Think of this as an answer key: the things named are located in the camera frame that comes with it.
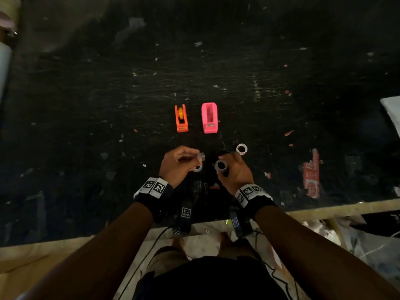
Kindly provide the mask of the person's right hand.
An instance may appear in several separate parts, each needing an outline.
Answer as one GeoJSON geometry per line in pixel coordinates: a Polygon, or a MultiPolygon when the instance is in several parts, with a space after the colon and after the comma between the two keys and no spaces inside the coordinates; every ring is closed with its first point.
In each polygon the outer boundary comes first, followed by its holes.
{"type": "Polygon", "coordinates": [[[254,184],[252,172],[239,153],[227,153],[219,156],[218,159],[225,160],[228,164],[229,184],[224,187],[232,196],[234,196],[237,190],[242,186],[254,184]]]}

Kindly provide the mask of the crumpled white plastic sheet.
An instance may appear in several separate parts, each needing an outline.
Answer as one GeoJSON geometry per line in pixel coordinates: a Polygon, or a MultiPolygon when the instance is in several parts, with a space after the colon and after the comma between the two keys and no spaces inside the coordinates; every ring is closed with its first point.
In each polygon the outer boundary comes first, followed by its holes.
{"type": "Polygon", "coordinates": [[[400,291],[400,211],[308,220],[303,225],[346,249],[400,291]]]}

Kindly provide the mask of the person's legs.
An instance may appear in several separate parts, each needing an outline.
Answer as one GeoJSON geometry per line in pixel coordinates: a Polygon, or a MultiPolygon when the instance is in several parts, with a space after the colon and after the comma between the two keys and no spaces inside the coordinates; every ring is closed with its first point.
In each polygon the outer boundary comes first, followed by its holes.
{"type": "MultiPolygon", "coordinates": [[[[261,257],[246,238],[237,239],[233,242],[226,232],[220,232],[217,236],[220,245],[216,256],[218,259],[243,260],[249,258],[252,262],[262,262],[261,257]]],[[[173,240],[171,246],[160,248],[154,254],[140,278],[151,272],[154,273],[154,276],[159,276],[189,262],[183,246],[183,238],[177,238],[173,240]]]]}

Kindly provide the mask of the person's right forearm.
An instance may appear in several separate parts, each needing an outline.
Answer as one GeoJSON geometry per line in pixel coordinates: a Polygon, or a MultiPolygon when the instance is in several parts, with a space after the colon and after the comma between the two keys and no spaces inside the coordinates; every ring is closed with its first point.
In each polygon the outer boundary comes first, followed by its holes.
{"type": "Polygon", "coordinates": [[[371,267],[277,207],[262,207],[254,219],[311,299],[400,300],[397,289],[371,267]]]}

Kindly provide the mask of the orange tape dispenser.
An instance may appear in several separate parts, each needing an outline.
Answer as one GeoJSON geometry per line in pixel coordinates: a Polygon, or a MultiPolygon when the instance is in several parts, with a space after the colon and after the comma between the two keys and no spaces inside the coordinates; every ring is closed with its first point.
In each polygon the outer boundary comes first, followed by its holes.
{"type": "Polygon", "coordinates": [[[175,105],[175,119],[176,119],[176,130],[178,133],[188,132],[188,120],[186,106],[182,104],[180,107],[175,105]]]}

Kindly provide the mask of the left wristband with marker tags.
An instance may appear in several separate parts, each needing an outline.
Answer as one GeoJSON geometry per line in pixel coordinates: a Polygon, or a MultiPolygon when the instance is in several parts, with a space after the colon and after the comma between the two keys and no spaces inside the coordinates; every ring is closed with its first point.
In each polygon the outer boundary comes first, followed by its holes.
{"type": "Polygon", "coordinates": [[[134,202],[146,206],[151,212],[154,222],[161,223],[166,215],[167,207],[174,188],[164,179],[149,177],[134,194],[134,202]]]}

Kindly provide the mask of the person's black shirt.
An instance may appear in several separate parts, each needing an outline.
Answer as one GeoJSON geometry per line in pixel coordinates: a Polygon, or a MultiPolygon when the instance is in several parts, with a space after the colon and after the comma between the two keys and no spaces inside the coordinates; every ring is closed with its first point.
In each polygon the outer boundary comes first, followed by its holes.
{"type": "Polygon", "coordinates": [[[288,300],[263,262],[205,256],[157,275],[145,274],[132,300],[288,300]]]}

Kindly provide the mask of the right wristband with marker tags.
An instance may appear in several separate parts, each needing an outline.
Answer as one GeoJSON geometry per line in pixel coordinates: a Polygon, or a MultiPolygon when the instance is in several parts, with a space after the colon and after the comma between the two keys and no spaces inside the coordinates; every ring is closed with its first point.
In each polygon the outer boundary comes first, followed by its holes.
{"type": "Polygon", "coordinates": [[[246,184],[242,186],[237,190],[234,197],[244,209],[245,214],[253,220],[255,220],[255,215],[262,207],[277,207],[272,196],[262,187],[255,184],[246,184]]]}

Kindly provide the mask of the small clear tape roll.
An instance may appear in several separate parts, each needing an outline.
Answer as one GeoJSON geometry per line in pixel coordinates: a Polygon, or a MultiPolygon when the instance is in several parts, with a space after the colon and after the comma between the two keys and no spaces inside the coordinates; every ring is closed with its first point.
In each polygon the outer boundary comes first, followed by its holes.
{"type": "Polygon", "coordinates": [[[204,161],[205,161],[205,159],[206,159],[205,153],[204,153],[204,152],[198,153],[196,158],[199,159],[199,160],[201,160],[200,165],[196,166],[195,169],[193,169],[193,172],[196,172],[196,173],[197,173],[197,172],[202,171],[203,163],[204,163],[204,161]]]}

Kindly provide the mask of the red paper label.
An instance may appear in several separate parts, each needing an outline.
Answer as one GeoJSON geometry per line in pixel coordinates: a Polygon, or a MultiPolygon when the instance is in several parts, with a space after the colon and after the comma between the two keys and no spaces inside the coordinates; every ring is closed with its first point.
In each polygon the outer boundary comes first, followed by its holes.
{"type": "Polygon", "coordinates": [[[312,150],[312,159],[303,163],[303,186],[307,195],[313,199],[320,198],[320,157],[318,150],[312,150]]]}

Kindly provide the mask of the person's left forearm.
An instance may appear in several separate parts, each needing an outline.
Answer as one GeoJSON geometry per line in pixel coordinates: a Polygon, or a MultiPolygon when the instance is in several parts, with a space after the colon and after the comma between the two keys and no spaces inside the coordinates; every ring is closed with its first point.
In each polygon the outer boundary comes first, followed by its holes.
{"type": "Polygon", "coordinates": [[[112,299],[152,225],[150,210],[134,202],[53,268],[22,300],[112,299]]]}

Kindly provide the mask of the wristband with marker tags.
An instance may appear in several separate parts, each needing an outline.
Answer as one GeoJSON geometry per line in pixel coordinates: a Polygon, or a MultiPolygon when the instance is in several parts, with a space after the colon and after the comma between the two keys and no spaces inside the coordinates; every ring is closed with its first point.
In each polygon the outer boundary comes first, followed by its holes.
{"type": "Polygon", "coordinates": [[[246,184],[242,186],[237,190],[234,197],[244,209],[245,214],[253,220],[255,220],[255,215],[262,207],[277,207],[272,196],[262,187],[255,184],[246,184]]]}
{"type": "Polygon", "coordinates": [[[146,206],[151,212],[154,222],[161,223],[166,215],[167,207],[174,188],[164,179],[149,177],[134,194],[134,202],[146,206]]]}

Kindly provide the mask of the person's left hand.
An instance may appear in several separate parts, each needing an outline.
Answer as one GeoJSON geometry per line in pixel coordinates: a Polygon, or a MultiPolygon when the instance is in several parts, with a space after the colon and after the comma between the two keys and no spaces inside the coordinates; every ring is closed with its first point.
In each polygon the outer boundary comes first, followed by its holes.
{"type": "Polygon", "coordinates": [[[158,174],[160,178],[167,181],[173,188],[176,188],[188,173],[179,168],[175,159],[175,149],[165,153],[158,174]]]}

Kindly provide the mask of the pink tape dispenser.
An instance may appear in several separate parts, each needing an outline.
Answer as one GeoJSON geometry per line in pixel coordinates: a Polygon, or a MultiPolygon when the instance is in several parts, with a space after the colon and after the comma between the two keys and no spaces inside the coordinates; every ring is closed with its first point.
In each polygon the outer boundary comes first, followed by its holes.
{"type": "Polygon", "coordinates": [[[216,134],[218,132],[217,105],[214,102],[203,103],[201,107],[202,126],[205,134],[216,134]]]}

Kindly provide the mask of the white cloth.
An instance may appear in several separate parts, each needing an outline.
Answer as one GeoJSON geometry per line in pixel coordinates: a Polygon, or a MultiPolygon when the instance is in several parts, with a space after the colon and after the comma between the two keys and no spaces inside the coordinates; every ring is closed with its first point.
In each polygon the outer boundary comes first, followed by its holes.
{"type": "Polygon", "coordinates": [[[400,95],[380,99],[400,138],[400,95]]]}

